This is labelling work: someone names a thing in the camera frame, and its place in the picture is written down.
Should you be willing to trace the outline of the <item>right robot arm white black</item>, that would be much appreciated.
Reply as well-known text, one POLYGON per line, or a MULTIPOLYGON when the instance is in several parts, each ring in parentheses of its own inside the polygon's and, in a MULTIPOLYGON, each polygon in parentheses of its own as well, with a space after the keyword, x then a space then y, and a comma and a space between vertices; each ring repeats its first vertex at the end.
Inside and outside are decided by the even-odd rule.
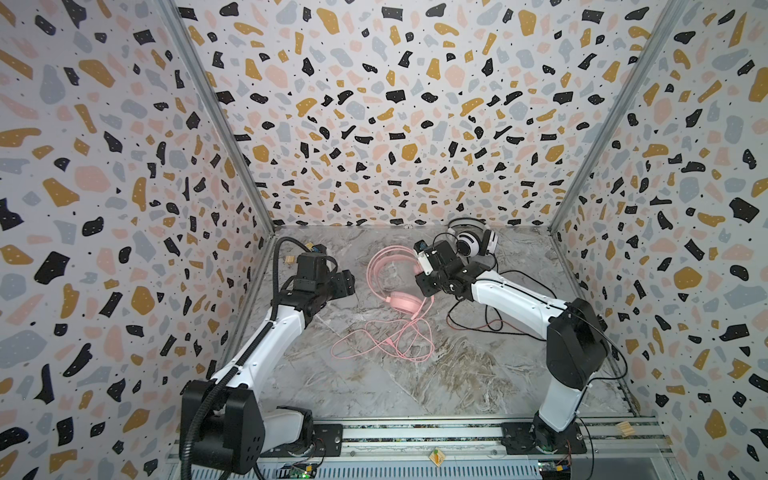
POLYGON ((420 240, 414 253, 422 269, 415 279, 424 295, 442 291, 491 307, 545 342, 550 381, 524 440, 546 454, 568 445, 568 435, 577 431, 576 416, 588 386, 611 351, 592 306, 580 298, 564 301, 539 294, 487 265, 467 263, 447 241, 429 246, 420 240))

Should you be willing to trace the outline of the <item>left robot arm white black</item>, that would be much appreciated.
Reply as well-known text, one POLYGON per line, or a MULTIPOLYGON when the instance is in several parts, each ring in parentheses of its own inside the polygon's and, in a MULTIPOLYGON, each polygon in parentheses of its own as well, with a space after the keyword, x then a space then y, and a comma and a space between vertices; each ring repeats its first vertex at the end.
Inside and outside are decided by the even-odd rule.
POLYGON ((270 309, 246 345, 207 380, 182 393, 180 476, 193 466, 217 469, 224 478, 259 470, 263 453, 282 449, 302 457, 316 445, 310 410, 278 407, 264 413, 258 396, 288 347, 331 300, 355 292, 355 278, 322 246, 302 252, 297 272, 274 284, 270 309))

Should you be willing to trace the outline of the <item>pink headphones with cable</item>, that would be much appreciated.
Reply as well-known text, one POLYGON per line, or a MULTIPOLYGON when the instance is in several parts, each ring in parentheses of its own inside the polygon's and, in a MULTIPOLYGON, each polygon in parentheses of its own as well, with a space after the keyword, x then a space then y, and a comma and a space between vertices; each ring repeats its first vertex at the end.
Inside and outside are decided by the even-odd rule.
POLYGON ((379 352, 390 358, 417 364, 430 360, 434 355, 432 327, 427 320, 434 299, 402 290, 388 290, 380 282, 382 271, 399 264, 411 267, 415 275, 423 272, 412 249, 392 245, 372 256, 365 275, 371 293, 399 316, 390 320, 366 321, 363 327, 351 331, 333 344, 330 349, 333 358, 351 360, 379 352))

